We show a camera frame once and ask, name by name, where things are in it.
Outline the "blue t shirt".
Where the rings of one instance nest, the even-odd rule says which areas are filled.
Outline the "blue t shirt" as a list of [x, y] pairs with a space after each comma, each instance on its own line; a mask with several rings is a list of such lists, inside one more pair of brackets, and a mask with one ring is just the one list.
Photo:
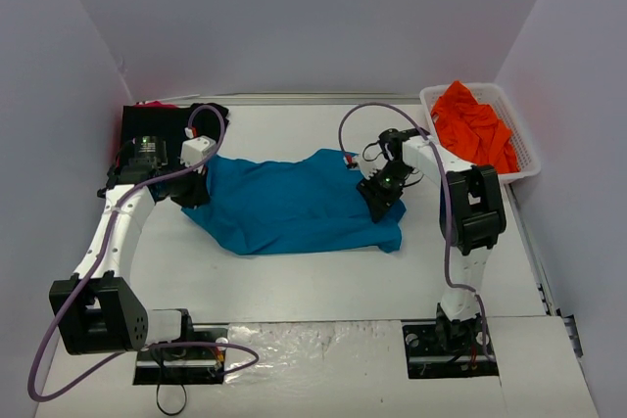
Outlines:
[[397, 202], [373, 222], [357, 189], [361, 179], [337, 150], [320, 149], [295, 163], [216, 156], [207, 175], [209, 202], [184, 214], [236, 255], [396, 252], [406, 207]]

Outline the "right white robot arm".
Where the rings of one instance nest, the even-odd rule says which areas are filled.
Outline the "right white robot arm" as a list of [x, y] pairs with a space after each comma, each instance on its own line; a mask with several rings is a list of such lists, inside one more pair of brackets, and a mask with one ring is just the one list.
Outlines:
[[439, 223], [445, 240], [445, 291], [437, 304], [437, 346], [456, 352], [482, 328], [478, 300], [492, 249], [506, 229], [499, 176], [446, 150], [419, 129], [382, 132], [374, 143], [385, 164], [365, 152], [347, 160], [362, 173], [357, 186], [373, 222], [380, 222], [400, 200], [414, 173], [440, 188]]

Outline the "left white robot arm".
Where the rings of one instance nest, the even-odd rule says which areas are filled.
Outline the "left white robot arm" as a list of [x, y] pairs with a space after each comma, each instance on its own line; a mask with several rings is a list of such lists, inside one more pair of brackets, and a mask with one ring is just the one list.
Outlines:
[[103, 213], [89, 249], [72, 276], [53, 283], [49, 300], [63, 343], [72, 355], [140, 351], [162, 343], [175, 357], [191, 354], [197, 333], [183, 308], [150, 310], [129, 284], [136, 248], [157, 203], [170, 200], [193, 209], [206, 203], [205, 164], [217, 143], [189, 135], [180, 168], [168, 169], [167, 143], [141, 136], [133, 154], [115, 164], [99, 195]]

